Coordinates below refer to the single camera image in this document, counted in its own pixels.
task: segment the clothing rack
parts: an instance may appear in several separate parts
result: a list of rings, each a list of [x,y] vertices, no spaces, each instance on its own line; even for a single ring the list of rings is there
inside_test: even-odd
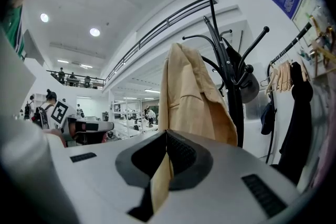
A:
[[[307,23],[305,25],[305,27],[301,30],[301,32],[295,37],[295,39],[293,39],[293,41],[268,64],[268,67],[267,67],[268,83],[270,83],[269,70],[270,70],[271,65],[273,63],[275,63],[277,60],[279,60],[283,55],[285,55],[292,47],[294,47],[294,45],[308,32],[308,30],[310,28],[311,28],[311,24]],[[276,111],[275,106],[274,106],[274,96],[273,96],[272,88],[271,88],[271,92],[270,92],[270,99],[271,99],[271,109],[272,109],[272,113],[273,113],[274,119],[275,119],[275,114],[277,113],[277,111]],[[271,140],[269,142],[269,148],[268,148],[266,163],[268,163],[269,156],[271,154],[273,138],[274,138],[274,124],[273,124],[273,128],[271,130]]]
[[[225,38],[221,36],[223,33],[221,33],[221,35],[219,34],[213,0],[209,0],[209,3],[210,3],[213,25],[211,24],[210,20],[206,16],[203,17],[203,20],[209,29],[212,40],[208,38],[207,36],[203,36],[203,35],[183,37],[182,39],[185,40],[189,38],[201,37],[201,38],[206,39],[213,47],[218,66],[211,60],[205,57],[202,57],[202,58],[206,63],[211,65],[213,68],[215,68],[215,70],[218,72],[218,74],[222,78],[222,86],[220,87],[220,90],[223,88],[223,86],[225,86],[227,100],[228,100],[229,114],[234,124],[236,125],[236,129],[237,129],[238,147],[243,147],[244,113],[243,113],[242,95],[240,93],[240,86],[242,85],[244,80],[248,77],[248,75],[253,72],[253,67],[251,65],[246,65],[244,68],[244,73],[241,76],[240,76],[240,71],[242,70],[242,67],[244,65],[245,58],[257,46],[257,44],[261,41],[264,35],[269,32],[269,28],[265,26],[261,34],[252,43],[252,45],[246,50],[246,52],[242,56],[241,61],[239,62],[238,72],[235,73],[234,67],[226,52],[224,43],[226,44],[227,47],[231,47],[231,45]]]

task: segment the tan coat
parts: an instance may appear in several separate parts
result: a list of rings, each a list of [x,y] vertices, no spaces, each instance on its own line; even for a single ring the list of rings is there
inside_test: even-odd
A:
[[[197,50],[173,44],[164,62],[159,130],[172,129],[237,145],[223,97]]]

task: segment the black strap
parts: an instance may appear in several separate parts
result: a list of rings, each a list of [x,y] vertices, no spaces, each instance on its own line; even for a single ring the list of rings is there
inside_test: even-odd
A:
[[[47,106],[44,110],[47,112],[47,110],[49,109],[49,107],[54,106],[53,104],[50,104],[49,106]]]

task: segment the black metal railing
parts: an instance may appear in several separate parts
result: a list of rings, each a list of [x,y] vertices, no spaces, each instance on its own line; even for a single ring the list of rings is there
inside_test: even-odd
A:
[[[116,64],[116,66],[112,69],[109,75],[106,77],[105,82],[108,82],[117,72],[118,70],[126,64],[126,62],[136,54],[143,46],[145,46],[149,41],[151,41],[154,37],[165,31],[167,28],[176,24],[180,20],[185,17],[198,12],[204,8],[210,6],[209,0],[197,0],[167,17],[165,20],[156,25],[152,30],[150,30],[146,35],[144,35],[126,54],[121,58],[121,60]]]
[[[102,89],[105,86],[105,79],[92,78],[76,74],[64,73],[64,77],[59,75],[59,71],[47,70],[52,77],[65,86]]]

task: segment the white ceiling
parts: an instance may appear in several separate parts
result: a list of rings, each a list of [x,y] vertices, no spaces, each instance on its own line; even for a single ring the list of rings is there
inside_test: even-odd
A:
[[[54,69],[66,65],[57,62],[61,59],[91,65],[92,71],[99,73],[139,17],[160,1],[25,0],[24,23]],[[41,13],[49,16],[48,23],[40,20]],[[92,27],[100,30],[99,37],[89,34]]]

